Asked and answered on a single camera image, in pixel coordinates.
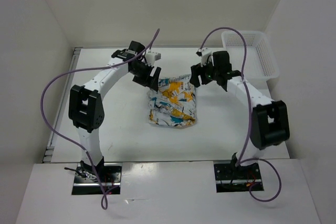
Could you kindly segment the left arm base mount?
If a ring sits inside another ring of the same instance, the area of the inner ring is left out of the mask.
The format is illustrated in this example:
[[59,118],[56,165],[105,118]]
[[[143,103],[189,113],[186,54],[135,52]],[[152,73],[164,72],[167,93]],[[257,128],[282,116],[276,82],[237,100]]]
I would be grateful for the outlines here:
[[[77,164],[76,169],[67,168],[75,172],[72,195],[102,195],[97,178],[94,174],[83,170],[80,164]],[[119,195],[121,191],[121,163],[105,163],[104,170],[100,174],[100,180],[108,195]]]

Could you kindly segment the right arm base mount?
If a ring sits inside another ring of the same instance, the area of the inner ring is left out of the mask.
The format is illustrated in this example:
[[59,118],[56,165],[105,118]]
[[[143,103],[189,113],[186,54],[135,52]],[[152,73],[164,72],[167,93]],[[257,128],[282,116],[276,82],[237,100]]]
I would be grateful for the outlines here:
[[250,189],[252,191],[264,191],[257,163],[235,172],[230,161],[215,162],[214,175],[217,193],[245,192]]

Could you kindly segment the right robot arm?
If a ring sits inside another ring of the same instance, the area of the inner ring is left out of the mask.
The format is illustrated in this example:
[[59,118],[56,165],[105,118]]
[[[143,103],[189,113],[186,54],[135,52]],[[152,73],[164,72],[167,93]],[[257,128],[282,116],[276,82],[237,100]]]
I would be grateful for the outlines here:
[[263,95],[242,77],[239,70],[233,70],[227,51],[212,52],[203,48],[196,54],[201,60],[191,66],[191,84],[198,88],[214,81],[248,109],[247,138],[241,151],[233,154],[230,166],[235,178],[243,178],[266,148],[289,139],[287,106],[281,100],[275,101]]

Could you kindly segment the patterned white teal yellow shorts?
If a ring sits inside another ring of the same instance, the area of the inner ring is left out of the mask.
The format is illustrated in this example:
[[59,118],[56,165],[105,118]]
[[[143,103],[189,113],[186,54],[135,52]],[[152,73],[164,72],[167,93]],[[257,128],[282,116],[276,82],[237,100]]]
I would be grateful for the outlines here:
[[196,123],[196,88],[191,75],[159,79],[159,89],[149,90],[149,123],[163,127],[188,127]]

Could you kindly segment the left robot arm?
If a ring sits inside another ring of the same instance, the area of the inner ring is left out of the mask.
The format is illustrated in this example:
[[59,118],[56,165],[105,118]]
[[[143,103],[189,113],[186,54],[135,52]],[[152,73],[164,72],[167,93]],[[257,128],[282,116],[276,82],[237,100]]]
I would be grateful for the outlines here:
[[104,97],[128,73],[133,74],[133,82],[157,91],[161,68],[155,68],[154,63],[160,59],[160,53],[132,41],[127,49],[112,54],[106,69],[85,84],[71,88],[68,116],[77,129],[80,145],[84,147],[81,171],[93,182],[101,181],[106,173],[99,140],[99,127],[105,117]]

